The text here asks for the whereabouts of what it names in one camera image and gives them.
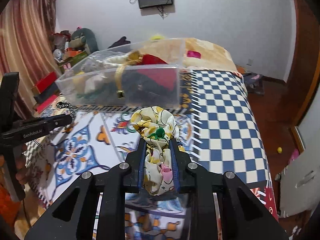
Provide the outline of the person's left hand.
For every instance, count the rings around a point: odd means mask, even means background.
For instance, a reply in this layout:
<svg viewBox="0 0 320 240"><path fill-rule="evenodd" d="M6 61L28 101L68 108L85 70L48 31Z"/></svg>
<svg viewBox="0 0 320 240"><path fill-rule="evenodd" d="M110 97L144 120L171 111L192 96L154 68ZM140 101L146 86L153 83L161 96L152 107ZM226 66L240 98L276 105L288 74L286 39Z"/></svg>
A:
<svg viewBox="0 0 320 240"><path fill-rule="evenodd" d="M24 155L24 152L27 150L26 144L21 145L21 153L20 155L15 159L16 160L16 179L21 185L25 185L27 183L27 167L25 166L26 158Z"/></svg>

